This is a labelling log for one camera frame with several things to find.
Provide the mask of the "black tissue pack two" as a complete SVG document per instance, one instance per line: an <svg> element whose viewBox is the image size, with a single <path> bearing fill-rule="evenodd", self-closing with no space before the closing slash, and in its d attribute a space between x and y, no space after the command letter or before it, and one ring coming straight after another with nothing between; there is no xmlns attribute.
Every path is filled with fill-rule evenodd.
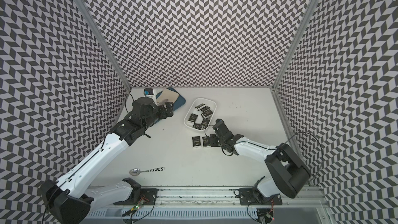
<svg viewBox="0 0 398 224"><path fill-rule="evenodd" d="M204 148L210 147L211 146L210 141L211 141L211 138L209 136L202 137L203 147Z"/></svg>

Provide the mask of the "black tissue pack one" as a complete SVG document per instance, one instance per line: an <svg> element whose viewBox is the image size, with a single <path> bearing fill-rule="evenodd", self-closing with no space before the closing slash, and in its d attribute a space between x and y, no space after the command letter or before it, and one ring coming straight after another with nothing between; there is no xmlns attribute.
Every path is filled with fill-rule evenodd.
<svg viewBox="0 0 398 224"><path fill-rule="evenodd" d="M192 146L193 146L193 148L199 148L199 147L202 146L202 142L201 142L201 137L200 136L192 137Z"/></svg>

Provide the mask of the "black tissue pack four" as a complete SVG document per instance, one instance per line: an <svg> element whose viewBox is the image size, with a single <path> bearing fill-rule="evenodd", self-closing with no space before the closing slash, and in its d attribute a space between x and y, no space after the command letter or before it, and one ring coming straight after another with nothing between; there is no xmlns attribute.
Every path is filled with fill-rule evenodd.
<svg viewBox="0 0 398 224"><path fill-rule="evenodd" d="M210 109L208 109L208 110L202 112L202 113L201 113L201 116L202 116L204 119L211 119L212 116L213 116L213 111L210 110Z"/></svg>

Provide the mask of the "white storage box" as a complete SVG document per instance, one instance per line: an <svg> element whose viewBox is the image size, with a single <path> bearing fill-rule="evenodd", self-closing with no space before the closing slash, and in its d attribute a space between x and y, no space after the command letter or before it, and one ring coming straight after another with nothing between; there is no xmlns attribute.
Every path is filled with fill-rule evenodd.
<svg viewBox="0 0 398 224"><path fill-rule="evenodd" d="M216 102L202 97L196 98L191 104L183 123L191 130L204 132L210 125L216 109Z"/></svg>

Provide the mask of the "black tissue pack three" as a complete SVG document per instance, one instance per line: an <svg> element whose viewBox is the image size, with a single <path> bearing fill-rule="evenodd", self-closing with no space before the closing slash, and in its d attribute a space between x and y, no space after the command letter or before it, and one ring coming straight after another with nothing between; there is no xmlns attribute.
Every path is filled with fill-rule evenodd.
<svg viewBox="0 0 398 224"><path fill-rule="evenodd" d="M201 109L203 109L203 108L205 108L205 107L206 107L206 105L205 105L204 103L202 103L202 104L197 105L197 106L195 107L195 109L196 109L197 111L200 111Z"/></svg>

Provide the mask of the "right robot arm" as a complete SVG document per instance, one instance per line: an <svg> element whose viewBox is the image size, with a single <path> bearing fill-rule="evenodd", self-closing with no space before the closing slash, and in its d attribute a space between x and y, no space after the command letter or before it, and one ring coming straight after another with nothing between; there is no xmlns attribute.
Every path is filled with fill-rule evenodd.
<svg viewBox="0 0 398 224"><path fill-rule="evenodd" d="M222 119L212 126L222 151L265 163L270 176L261 177L253 186L253 198L264 204L283 194L294 199L311 177L310 169L287 144L260 144L241 134L233 134Z"/></svg>

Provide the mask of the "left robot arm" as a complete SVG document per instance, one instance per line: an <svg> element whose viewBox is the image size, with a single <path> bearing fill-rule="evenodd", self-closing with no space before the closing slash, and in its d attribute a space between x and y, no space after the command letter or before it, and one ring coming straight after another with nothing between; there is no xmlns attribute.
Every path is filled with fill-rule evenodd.
<svg viewBox="0 0 398 224"><path fill-rule="evenodd" d="M141 185L131 178L110 186L89 189L93 180L123 151L161 119L174 115L174 104L156 105L150 97L140 97L132 111L106 134L104 140L83 161L57 180L47 180L39 188L46 211L59 223L78 224L108 205L136 205Z"/></svg>

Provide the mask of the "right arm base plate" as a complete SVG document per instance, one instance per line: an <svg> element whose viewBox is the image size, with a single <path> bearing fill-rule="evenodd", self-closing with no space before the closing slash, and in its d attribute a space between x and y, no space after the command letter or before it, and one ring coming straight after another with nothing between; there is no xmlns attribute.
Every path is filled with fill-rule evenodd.
<svg viewBox="0 0 398 224"><path fill-rule="evenodd" d="M237 197L240 200L240 204L243 206L248 205L267 205L267 206L279 206L282 205L282 197L280 195L274 195L271 197L263 196L258 190L252 188L239 188Z"/></svg>

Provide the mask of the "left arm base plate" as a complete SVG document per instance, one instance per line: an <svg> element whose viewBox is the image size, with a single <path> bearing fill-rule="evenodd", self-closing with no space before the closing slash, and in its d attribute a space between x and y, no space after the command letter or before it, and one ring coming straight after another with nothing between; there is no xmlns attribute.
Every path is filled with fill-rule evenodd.
<svg viewBox="0 0 398 224"><path fill-rule="evenodd" d="M123 206L133 206L138 205L139 200L144 200L144 206L154 205L155 200L157 199L158 189L156 188L142 188L138 191L138 189L134 189L130 196L128 196L127 200L119 201L114 203L113 205L123 205Z"/></svg>

